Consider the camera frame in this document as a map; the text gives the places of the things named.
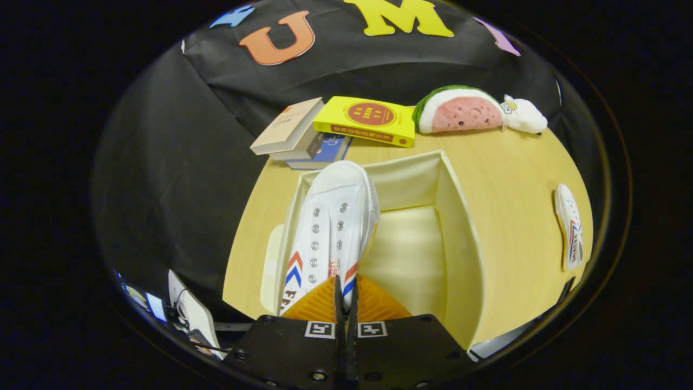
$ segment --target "wire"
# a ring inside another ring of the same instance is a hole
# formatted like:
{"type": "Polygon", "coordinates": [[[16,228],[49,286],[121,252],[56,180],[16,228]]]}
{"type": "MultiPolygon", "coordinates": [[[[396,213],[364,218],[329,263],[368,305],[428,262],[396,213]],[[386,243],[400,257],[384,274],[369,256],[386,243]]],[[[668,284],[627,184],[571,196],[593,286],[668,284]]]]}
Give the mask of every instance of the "wire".
{"type": "Polygon", "coordinates": [[[180,296],[183,295],[183,293],[188,289],[188,287],[184,288],[178,293],[178,298],[175,299],[175,303],[173,304],[175,307],[175,311],[178,313],[178,320],[180,321],[181,325],[185,326],[186,328],[190,328],[190,322],[188,320],[188,317],[184,315],[180,311],[180,296]]]}
{"type": "Polygon", "coordinates": [[[229,348],[229,349],[214,348],[214,347],[206,346],[206,345],[204,345],[204,344],[193,343],[192,341],[190,342],[190,344],[193,344],[194,346],[198,346],[198,347],[200,347],[200,348],[207,348],[207,349],[211,349],[211,350],[218,350],[219,352],[224,352],[224,353],[229,353],[229,352],[231,352],[231,351],[233,350],[233,348],[229,348]]]}

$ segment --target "yellow book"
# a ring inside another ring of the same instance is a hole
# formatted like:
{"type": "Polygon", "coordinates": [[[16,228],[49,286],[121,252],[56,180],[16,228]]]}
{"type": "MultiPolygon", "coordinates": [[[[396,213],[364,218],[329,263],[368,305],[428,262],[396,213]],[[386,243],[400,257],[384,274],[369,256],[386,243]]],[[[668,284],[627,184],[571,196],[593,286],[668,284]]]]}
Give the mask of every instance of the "yellow book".
{"type": "Polygon", "coordinates": [[[411,148],[414,145],[414,110],[404,105],[369,99],[334,96],[313,120],[317,131],[372,139],[411,148]]]}

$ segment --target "white sneaker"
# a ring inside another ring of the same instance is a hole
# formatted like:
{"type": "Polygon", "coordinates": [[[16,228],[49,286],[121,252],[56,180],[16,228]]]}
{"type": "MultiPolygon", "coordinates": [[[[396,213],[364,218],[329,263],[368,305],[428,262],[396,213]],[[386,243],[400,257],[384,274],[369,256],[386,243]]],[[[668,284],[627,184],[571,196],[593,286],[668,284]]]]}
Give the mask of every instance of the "white sneaker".
{"type": "Polygon", "coordinates": [[[570,270],[582,264],[582,223],[575,198],[565,184],[559,184],[554,195],[556,215],[563,232],[563,268],[570,270]]]}
{"type": "Polygon", "coordinates": [[[279,315],[335,275],[349,309],[358,261],[379,218],[376,188],[360,165],[342,160],[323,169],[301,207],[279,315]]]}

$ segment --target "pink plush face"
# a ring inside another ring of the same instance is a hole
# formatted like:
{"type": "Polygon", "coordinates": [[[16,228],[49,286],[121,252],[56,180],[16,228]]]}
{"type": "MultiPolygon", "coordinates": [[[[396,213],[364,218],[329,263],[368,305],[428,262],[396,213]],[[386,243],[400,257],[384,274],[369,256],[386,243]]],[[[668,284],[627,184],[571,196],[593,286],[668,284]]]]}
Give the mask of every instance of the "pink plush face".
{"type": "Polygon", "coordinates": [[[433,133],[476,130],[503,125],[503,116],[490,101],[480,97],[457,97],[438,107],[433,133]]]}

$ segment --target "book cover circle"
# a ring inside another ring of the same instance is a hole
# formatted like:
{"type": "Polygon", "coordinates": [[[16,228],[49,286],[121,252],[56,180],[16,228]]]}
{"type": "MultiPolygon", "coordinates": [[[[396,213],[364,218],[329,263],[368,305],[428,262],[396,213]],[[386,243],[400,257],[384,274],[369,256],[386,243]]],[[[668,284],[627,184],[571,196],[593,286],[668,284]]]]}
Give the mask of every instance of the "book cover circle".
{"type": "Polygon", "coordinates": [[[366,126],[386,126],[395,120],[394,111],[382,104],[371,102],[354,104],[346,111],[346,117],[366,126]]]}

